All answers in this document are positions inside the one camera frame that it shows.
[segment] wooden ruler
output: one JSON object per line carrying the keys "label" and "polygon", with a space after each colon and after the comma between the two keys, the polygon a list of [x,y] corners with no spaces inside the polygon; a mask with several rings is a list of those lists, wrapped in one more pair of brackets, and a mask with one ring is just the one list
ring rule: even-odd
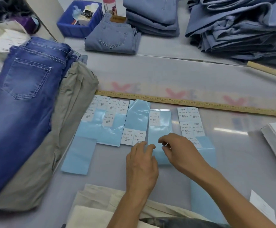
{"label": "wooden ruler", "polygon": [[270,67],[267,67],[267,66],[263,66],[263,65],[259,65],[255,62],[248,62],[247,66],[251,67],[253,69],[261,70],[263,72],[270,73],[270,74],[276,76],[276,69],[273,69],[273,68],[270,68]]}
{"label": "wooden ruler", "polygon": [[113,92],[113,91],[103,91],[103,90],[97,90],[96,94],[107,96],[107,97],[113,97],[113,98],[124,98],[124,99],[131,99],[131,100],[140,99],[140,100],[145,100],[145,101],[155,102],[155,103],[166,103],[166,104],[172,104],[172,105],[183,105],[183,106],[206,108],[206,109],[217,109],[217,110],[224,110],[224,111],[234,111],[234,112],[242,112],[242,113],[276,116],[276,110],[273,110],[273,109],[262,109],[262,108],[248,107],[248,106],[234,106],[234,105],[220,104],[215,102],[172,99],[172,98],[155,97],[155,96],[140,95],[140,94],[128,94],[128,93],[119,93],[119,92]]}

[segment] person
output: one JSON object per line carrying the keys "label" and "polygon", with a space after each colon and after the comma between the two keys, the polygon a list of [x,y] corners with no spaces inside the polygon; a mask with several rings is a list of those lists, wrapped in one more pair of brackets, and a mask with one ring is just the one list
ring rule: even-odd
{"label": "person", "polygon": [[[232,228],[276,228],[204,160],[187,138],[170,133],[159,138],[158,143],[162,143],[165,155],[179,172],[208,192]],[[137,143],[126,156],[126,191],[107,228],[136,228],[138,225],[140,213],[159,176],[158,163],[152,156],[155,145],[148,145],[144,152],[145,145],[146,142]]]}

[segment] blue basket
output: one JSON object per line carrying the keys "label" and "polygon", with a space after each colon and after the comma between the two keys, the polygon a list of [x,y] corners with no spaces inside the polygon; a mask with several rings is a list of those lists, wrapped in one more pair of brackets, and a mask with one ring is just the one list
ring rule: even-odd
{"label": "blue basket", "polygon": [[[84,10],[86,5],[90,5],[91,3],[98,3],[99,8],[93,14],[90,22],[87,26],[81,25],[72,25],[71,23],[74,21],[73,19],[73,10],[74,6],[78,6],[80,10]],[[59,21],[57,22],[57,26],[64,37],[72,37],[72,38],[85,38],[87,37],[94,28],[98,25],[98,23],[103,18],[102,12],[102,3],[95,2],[95,1],[80,1],[75,0],[71,3],[71,5],[67,8],[64,14],[60,17]]]}

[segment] yardstick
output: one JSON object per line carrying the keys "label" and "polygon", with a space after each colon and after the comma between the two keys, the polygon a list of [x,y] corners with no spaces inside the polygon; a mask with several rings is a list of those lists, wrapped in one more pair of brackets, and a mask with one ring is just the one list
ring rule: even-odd
{"label": "yardstick", "polygon": [[103,91],[103,90],[97,90],[96,94],[107,96],[107,97],[113,97],[113,98],[124,98],[124,99],[131,99],[131,100],[140,99],[140,100],[145,100],[145,101],[150,101],[155,103],[166,103],[166,104],[183,105],[183,106],[198,107],[198,108],[276,116],[276,110],[273,110],[273,109],[262,109],[262,108],[248,107],[248,106],[234,106],[234,105],[220,104],[215,102],[172,99],[172,98],[155,97],[155,96],[140,95],[140,94],[128,94],[128,93],[120,93],[120,92],[113,92],[113,91]]}
{"label": "yardstick", "polygon": [[247,66],[251,67],[253,69],[261,70],[263,72],[270,73],[270,74],[276,76],[276,69],[273,69],[273,68],[270,68],[270,67],[267,67],[267,66],[263,66],[263,65],[259,65],[255,62],[250,62],[250,61],[247,63]]}

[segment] person's right hand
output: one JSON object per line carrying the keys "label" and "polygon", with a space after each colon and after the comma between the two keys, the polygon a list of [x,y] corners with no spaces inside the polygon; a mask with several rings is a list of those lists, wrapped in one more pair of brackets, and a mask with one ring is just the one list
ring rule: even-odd
{"label": "person's right hand", "polygon": [[159,138],[158,143],[164,145],[162,149],[170,163],[191,179],[211,168],[193,143],[185,137],[169,133]]}

